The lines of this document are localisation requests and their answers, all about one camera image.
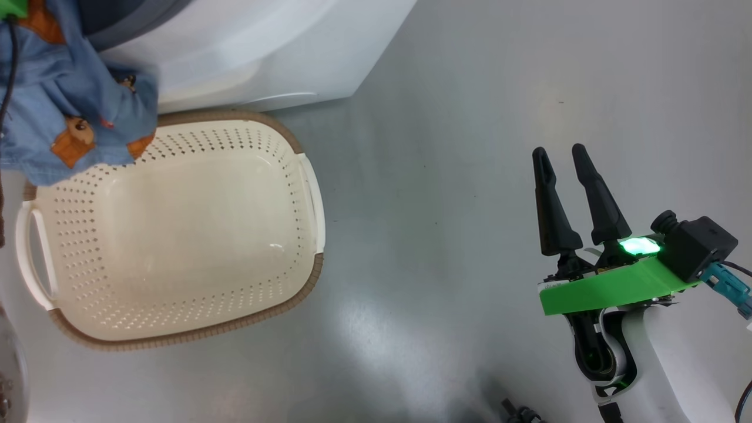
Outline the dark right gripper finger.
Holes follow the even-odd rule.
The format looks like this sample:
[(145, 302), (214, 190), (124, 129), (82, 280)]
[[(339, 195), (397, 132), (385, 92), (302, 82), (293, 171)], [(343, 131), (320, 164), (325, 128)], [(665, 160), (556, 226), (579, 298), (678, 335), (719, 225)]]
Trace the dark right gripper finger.
[(557, 179), (545, 148), (535, 148), (532, 160), (538, 233), (543, 256), (555, 256), (582, 249), (583, 241), (580, 235), (572, 230), (556, 192)]
[(591, 161), (585, 146), (580, 143), (573, 145), (572, 156), (576, 176), (585, 188), (586, 201), (593, 223), (591, 231), (593, 244), (604, 244), (607, 241), (618, 241), (631, 236), (632, 230), (628, 222), (603, 177)]

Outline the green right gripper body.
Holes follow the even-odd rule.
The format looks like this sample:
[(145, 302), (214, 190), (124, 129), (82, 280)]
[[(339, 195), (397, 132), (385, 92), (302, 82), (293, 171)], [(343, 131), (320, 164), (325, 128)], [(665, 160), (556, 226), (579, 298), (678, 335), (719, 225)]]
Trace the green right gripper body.
[(545, 315), (566, 319), (576, 365), (599, 406), (687, 406), (697, 397), (690, 358), (660, 307), (699, 279), (682, 282), (658, 260), (663, 236), (643, 241), (657, 250), (636, 252), (626, 239), (607, 241), (596, 264), (577, 251), (557, 254), (556, 273), (538, 284)]

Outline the blue garment with orange print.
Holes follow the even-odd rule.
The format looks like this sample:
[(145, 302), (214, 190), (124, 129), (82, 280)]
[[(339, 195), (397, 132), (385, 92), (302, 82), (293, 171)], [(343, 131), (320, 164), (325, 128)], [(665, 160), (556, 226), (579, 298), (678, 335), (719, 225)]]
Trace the blue garment with orange print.
[(133, 163), (156, 129), (156, 80), (104, 63), (77, 0), (28, 0), (26, 18), (0, 19), (0, 169), (49, 186)]

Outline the round glass washer door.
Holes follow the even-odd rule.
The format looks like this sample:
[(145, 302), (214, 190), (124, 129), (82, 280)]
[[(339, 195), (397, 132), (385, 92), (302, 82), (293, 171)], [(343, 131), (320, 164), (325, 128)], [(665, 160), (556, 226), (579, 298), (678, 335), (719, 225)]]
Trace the round glass washer door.
[(10, 319), (0, 304), (0, 423), (26, 423), (29, 371)]

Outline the white front-load washing machine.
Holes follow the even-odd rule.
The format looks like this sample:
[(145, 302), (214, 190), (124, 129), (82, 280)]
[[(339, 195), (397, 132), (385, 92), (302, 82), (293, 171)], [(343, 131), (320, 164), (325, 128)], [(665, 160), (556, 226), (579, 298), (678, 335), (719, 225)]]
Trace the white front-load washing machine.
[(347, 98), (417, 0), (194, 0), (177, 16), (99, 52), (158, 80), (159, 112), (284, 93)]

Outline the round white drain filter cover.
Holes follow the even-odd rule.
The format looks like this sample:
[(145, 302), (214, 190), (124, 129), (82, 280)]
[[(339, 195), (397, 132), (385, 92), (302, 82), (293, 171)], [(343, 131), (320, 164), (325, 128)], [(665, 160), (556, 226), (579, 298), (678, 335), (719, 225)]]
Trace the round white drain filter cover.
[(318, 99), (318, 93), (284, 93), (274, 96), (266, 96), (246, 102), (239, 102), (233, 107), (243, 110), (251, 110), (252, 112), (271, 112), (272, 110), (292, 108), (310, 103), (316, 103), (318, 102)]

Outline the cream perforated laundry basket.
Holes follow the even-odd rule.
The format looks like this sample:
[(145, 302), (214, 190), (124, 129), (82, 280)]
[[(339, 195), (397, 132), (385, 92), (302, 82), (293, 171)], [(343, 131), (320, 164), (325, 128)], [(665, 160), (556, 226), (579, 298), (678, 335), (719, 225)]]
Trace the cream perforated laundry basket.
[(16, 259), (36, 303), (101, 351), (225, 334), (301, 304), (327, 228), (292, 132), (246, 110), (170, 113), (140, 158), (26, 186)]

